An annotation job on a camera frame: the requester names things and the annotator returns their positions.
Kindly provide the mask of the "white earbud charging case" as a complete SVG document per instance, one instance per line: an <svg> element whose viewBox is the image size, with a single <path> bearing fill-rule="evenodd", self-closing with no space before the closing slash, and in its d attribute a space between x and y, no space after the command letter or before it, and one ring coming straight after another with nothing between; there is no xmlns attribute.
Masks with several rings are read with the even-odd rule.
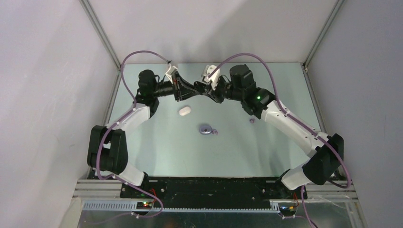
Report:
<svg viewBox="0 0 403 228"><path fill-rule="evenodd" d="M185 107L181 108L181 109L178 111L178 114L179 114L180 116L186 116L186 115L190 114L191 111L192 111L192 109L191 109L189 106L185 106Z"/></svg>

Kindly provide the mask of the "purple earbud charging case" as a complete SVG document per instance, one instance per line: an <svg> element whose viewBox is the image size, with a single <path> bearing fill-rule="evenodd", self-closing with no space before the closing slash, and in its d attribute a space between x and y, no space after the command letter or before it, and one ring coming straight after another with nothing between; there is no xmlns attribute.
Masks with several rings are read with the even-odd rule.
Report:
<svg viewBox="0 0 403 228"><path fill-rule="evenodd" d="M202 135L209 135L212 134L213 128L208 124L202 124L199 127L199 133Z"/></svg>

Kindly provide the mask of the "black earbud charging case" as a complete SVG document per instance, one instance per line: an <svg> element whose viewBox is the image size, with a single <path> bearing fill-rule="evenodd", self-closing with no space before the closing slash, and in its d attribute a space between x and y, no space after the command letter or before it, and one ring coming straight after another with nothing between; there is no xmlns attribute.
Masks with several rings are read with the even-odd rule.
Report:
<svg viewBox="0 0 403 228"><path fill-rule="evenodd" d="M194 90L196 90L200 94L205 93L206 86L207 86L207 84L205 84L203 82L199 82L199 81L196 81L193 84Z"/></svg>

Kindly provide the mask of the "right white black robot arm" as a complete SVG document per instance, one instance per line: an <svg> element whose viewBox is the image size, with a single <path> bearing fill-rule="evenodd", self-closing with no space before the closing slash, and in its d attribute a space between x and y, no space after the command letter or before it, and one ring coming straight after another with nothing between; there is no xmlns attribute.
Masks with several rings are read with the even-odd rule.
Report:
<svg viewBox="0 0 403 228"><path fill-rule="evenodd" d="M207 84L206 93L216 102L224 99L239 101L244 111L261 119L291 138L309 157L309 160L287 170L276 186L277 194L290 198L296 188L314 183L324 185L341 165L344 155L344 139L315 130L294 116L269 90L256 85L252 71L246 65L230 69L231 80L227 82L215 65L208 65L202 74Z"/></svg>

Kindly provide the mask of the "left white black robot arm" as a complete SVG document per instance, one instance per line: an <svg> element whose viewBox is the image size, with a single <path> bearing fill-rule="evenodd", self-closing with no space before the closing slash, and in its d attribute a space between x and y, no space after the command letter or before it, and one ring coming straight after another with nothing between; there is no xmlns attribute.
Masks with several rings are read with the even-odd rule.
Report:
<svg viewBox="0 0 403 228"><path fill-rule="evenodd" d="M96 125L91 129L87 164L99 171L108 171L125 184L132 184L132 192L139 198L148 196L150 184L145 172L129 162L126 136L149 120L157 111L159 97L173 95L177 101L201 95L204 83L190 84L177 71L170 81L158 82L152 70L139 73L138 90L130 108L113 123Z"/></svg>

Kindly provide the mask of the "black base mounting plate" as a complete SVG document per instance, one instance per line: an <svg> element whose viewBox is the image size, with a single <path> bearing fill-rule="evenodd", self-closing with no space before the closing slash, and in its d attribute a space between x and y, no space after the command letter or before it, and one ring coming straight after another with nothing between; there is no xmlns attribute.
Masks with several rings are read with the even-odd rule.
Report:
<svg viewBox="0 0 403 228"><path fill-rule="evenodd" d="M275 177L148 177L141 189L159 198L163 206L257 208L274 200L307 199L301 188L288 190Z"/></svg>

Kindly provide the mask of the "left aluminium frame post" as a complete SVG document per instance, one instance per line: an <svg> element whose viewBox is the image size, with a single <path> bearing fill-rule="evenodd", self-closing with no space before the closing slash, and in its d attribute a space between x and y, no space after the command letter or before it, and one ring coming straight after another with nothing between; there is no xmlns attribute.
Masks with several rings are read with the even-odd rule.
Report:
<svg viewBox="0 0 403 228"><path fill-rule="evenodd" d="M79 0L80 4L84 12L86 13L89 21L91 22L96 34L98 35L101 43L103 44L105 50L107 51L108 55L110 56L113 64L117 69L120 69L121 61L118 59L117 53L115 52L112 43L104 30L101 21L99 20L95 9L93 8L91 2L89 0Z"/></svg>

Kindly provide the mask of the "aluminium frame post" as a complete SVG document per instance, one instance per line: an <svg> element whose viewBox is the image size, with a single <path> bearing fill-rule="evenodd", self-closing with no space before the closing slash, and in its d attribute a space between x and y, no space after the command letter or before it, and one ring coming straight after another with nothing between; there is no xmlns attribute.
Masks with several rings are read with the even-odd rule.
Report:
<svg viewBox="0 0 403 228"><path fill-rule="evenodd" d="M120 69L121 61L118 59L117 53L115 52L112 43L104 30L101 21L99 20L95 9L93 8L91 2L89 0L79 0L80 4L84 12L86 13L89 21L91 22L96 34L98 35L101 43L103 44L105 50L107 51L108 55L110 56L113 64L117 69Z"/></svg>
<svg viewBox="0 0 403 228"><path fill-rule="evenodd" d="M339 14L339 11L341 10L341 8L343 7L345 3L345 0L337 0L334 4L334 6L332 7L327 19L325 20L317 38L315 39L310 51L308 52L308 55L305 59L305 61L303 62L303 69L304 71L307 73L309 70L309 65L311 64L316 52L318 51L318 49L320 48L322 41L324 40L324 38L326 37L327 33L329 32L332 24L334 23L334 20L336 19L336 17Z"/></svg>

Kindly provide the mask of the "right aluminium frame post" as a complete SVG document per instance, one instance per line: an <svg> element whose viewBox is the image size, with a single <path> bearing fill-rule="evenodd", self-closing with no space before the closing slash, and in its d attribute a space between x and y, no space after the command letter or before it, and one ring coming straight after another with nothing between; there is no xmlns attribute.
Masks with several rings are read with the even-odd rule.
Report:
<svg viewBox="0 0 403 228"><path fill-rule="evenodd" d="M309 65L311 64L316 52L318 51L318 49L320 48L322 41L324 40L324 38L326 37L327 33L329 32L332 24L334 23L334 20L336 19L336 17L339 14L339 11L341 10L341 8L343 7L345 3L345 0L337 0L334 4L334 6L332 7L327 19L325 20L317 38L315 39L310 51L308 52L308 55L305 59L305 61L303 62L303 69L304 71L307 73L309 70Z"/></svg>

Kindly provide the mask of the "aluminium front frame rail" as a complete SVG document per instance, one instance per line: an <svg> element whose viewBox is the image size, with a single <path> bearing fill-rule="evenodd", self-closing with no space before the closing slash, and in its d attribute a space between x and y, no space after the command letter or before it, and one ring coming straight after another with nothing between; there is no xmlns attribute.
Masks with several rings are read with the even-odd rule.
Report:
<svg viewBox="0 0 403 228"><path fill-rule="evenodd" d="M354 186L347 189L339 188L331 183L324 185L308 184L306 202L348 203L358 202ZM83 200L130 200L121 198L122 183L117 180L78 180L73 197Z"/></svg>

